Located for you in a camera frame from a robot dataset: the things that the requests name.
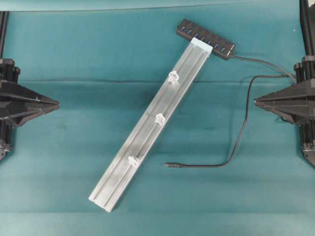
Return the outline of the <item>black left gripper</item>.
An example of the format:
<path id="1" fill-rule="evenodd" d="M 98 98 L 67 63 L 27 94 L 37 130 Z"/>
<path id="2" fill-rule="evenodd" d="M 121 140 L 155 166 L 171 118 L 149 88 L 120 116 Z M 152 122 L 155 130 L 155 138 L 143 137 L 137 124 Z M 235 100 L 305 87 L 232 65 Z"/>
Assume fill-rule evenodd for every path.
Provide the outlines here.
<path id="1" fill-rule="evenodd" d="M 0 95 L 21 101 L 32 101 L 0 103 L 0 119 L 15 127 L 23 126 L 32 119 L 60 108 L 59 101 L 17 84 L 20 73 L 21 70 L 15 66 L 13 59 L 0 60 Z"/>

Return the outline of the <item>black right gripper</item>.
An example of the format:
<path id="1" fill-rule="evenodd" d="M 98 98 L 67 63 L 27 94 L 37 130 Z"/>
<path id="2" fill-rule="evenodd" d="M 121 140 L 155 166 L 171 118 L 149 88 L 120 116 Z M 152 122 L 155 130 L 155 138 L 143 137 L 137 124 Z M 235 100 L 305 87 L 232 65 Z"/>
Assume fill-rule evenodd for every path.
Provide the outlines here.
<path id="1" fill-rule="evenodd" d="M 315 119 L 315 82 L 309 81 L 315 78 L 315 57 L 304 56 L 294 71 L 297 84 L 256 98 L 255 105 L 300 125 Z"/>

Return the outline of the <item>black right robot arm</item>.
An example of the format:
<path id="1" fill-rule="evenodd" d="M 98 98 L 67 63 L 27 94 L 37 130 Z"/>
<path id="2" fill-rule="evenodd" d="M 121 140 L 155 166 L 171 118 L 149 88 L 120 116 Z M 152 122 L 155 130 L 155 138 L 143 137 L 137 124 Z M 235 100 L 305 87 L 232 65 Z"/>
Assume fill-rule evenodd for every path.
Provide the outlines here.
<path id="1" fill-rule="evenodd" d="M 306 55 L 294 65 L 296 83 L 255 100 L 255 105 L 297 125 L 304 158 L 315 165 L 315 2 L 300 1 Z"/>

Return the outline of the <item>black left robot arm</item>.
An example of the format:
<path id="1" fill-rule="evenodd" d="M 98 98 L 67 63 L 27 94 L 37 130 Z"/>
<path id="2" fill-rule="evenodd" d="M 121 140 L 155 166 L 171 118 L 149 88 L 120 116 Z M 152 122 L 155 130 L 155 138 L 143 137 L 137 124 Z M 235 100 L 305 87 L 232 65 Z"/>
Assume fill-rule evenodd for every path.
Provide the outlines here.
<path id="1" fill-rule="evenodd" d="M 21 73 L 13 59 L 0 59 L 0 158 L 12 150 L 15 127 L 60 108 L 59 101 L 18 84 Z"/>

